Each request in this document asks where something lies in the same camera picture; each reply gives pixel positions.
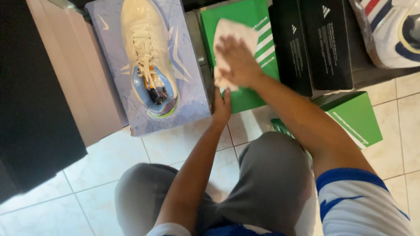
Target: person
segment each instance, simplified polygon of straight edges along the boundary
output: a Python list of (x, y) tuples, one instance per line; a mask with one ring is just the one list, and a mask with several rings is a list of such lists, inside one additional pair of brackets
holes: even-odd
[(230, 91), (224, 99), (217, 92), (212, 123), (180, 171), (143, 163), (124, 173), (115, 189), (123, 233), (312, 235), (316, 180), (324, 235), (413, 235), (408, 216), (343, 128), (308, 99), (265, 75), (242, 41), (221, 41), (216, 50), (230, 65), (222, 75), (255, 90), (296, 139), (267, 132), (251, 142), (238, 158), (237, 185), (226, 200), (213, 202), (205, 190), (231, 116)]

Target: shoelace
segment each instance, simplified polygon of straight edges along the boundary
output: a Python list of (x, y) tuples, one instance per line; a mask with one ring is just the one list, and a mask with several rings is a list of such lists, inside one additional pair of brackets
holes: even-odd
[(156, 71), (150, 71), (150, 66), (154, 66), (159, 59), (157, 59), (158, 52), (153, 48), (150, 39), (150, 27), (152, 26), (149, 23), (140, 23), (132, 26), (131, 30), (133, 31), (134, 48), (138, 56), (136, 65), (139, 67), (140, 76), (143, 76), (148, 84), (155, 87), (152, 74), (156, 74)]

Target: red stripe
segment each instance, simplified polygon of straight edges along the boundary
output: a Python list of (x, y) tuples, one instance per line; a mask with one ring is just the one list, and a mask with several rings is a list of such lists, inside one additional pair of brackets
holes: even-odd
[(380, 0), (371, 0), (365, 8), (365, 14), (366, 16), (369, 16), (370, 12), (376, 7)]

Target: blue and white shirt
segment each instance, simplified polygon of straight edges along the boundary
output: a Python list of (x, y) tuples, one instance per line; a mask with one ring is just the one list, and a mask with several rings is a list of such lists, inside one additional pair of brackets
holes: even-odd
[[(324, 236), (332, 235), (414, 235), (407, 214), (392, 198), (384, 182), (360, 169), (338, 168), (326, 171), (316, 180), (320, 218)], [(191, 236), (181, 225), (166, 223), (147, 236)], [(265, 229), (231, 225), (210, 229), (205, 236), (265, 235), (284, 236)]]

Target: shirt sleeve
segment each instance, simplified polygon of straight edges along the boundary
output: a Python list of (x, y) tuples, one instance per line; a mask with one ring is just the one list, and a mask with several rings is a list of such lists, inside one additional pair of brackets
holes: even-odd
[(354, 168), (316, 180), (322, 228), (331, 235), (414, 235), (407, 214), (375, 174)]
[(147, 236), (191, 236), (191, 233), (182, 225), (164, 223), (154, 227)]

